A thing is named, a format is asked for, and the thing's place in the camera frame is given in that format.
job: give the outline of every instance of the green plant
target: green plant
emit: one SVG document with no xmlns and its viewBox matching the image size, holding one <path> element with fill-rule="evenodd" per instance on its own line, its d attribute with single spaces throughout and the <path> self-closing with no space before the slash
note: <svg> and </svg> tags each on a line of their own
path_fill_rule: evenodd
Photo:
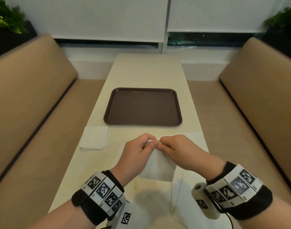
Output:
<svg viewBox="0 0 291 229">
<path fill-rule="evenodd" d="M 0 28 L 8 27 L 15 33 L 27 32 L 25 28 L 25 13 L 19 6 L 9 7 L 5 0 L 0 0 Z"/>
<path fill-rule="evenodd" d="M 279 11 L 264 23 L 267 26 L 273 26 L 278 30 L 291 34 L 291 7 L 286 7 L 283 11 Z"/>
</svg>

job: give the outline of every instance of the table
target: table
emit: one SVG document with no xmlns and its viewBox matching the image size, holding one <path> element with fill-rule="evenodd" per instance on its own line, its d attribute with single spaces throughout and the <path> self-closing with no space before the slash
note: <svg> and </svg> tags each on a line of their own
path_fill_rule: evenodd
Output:
<svg viewBox="0 0 291 229">
<path fill-rule="evenodd" d="M 72 194 L 95 171 L 109 169 L 119 147 L 124 142 L 146 132 L 154 136 L 202 132 L 179 57 L 118 54 L 87 126 L 106 125 L 103 116 L 110 94 L 113 89 L 119 87 L 171 88 L 175 90 L 182 113 L 182 124 L 178 127 L 110 126 L 105 149 L 100 151 L 81 150 L 78 145 L 49 211 L 70 199 Z M 170 188 L 170 183 L 166 183 L 161 188 Z"/>
</svg>

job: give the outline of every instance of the cable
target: cable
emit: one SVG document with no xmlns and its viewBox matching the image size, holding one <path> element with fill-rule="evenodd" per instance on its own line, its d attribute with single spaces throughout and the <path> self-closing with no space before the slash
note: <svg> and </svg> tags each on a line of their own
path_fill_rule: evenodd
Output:
<svg viewBox="0 0 291 229">
<path fill-rule="evenodd" d="M 232 221 L 231 221 L 231 218 L 230 218 L 230 216 L 229 216 L 229 214 L 227 214 L 227 213 L 225 213 L 226 215 L 227 215 L 227 217 L 229 218 L 229 221 L 230 221 L 230 223 L 231 223 L 231 228 L 233 229 L 233 223 L 232 223 Z"/>
</svg>

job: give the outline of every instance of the planter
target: planter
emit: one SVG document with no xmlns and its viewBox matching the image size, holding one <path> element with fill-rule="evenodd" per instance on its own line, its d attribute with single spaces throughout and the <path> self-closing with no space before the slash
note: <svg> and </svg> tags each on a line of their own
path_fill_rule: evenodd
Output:
<svg viewBox="0 0 291 229">
<path fill-rule="evenodd" d="M 14 33 L 9 28 L 0 29 L 0 56 L 37 36 L 30 21 L 26 21 L 25 27 L 28 33 L 22 34 Z"/>
<path fill-rule="evenodd" d="M 291 58 L 291 35 L 270 27 L 262 41 Z"/>
</svg>

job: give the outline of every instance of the brown tray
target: brown tray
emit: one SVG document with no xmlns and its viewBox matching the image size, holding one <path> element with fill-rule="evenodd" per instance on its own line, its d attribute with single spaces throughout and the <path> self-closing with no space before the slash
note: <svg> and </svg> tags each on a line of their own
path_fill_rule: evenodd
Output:
<svg viewBox="0 0 291 229">
<path fill-rule="evenodd" d="M 116 88 L 103 119 L 108 125 L 178 126 L 182 114 L 172 89 Z"/>
</svg>

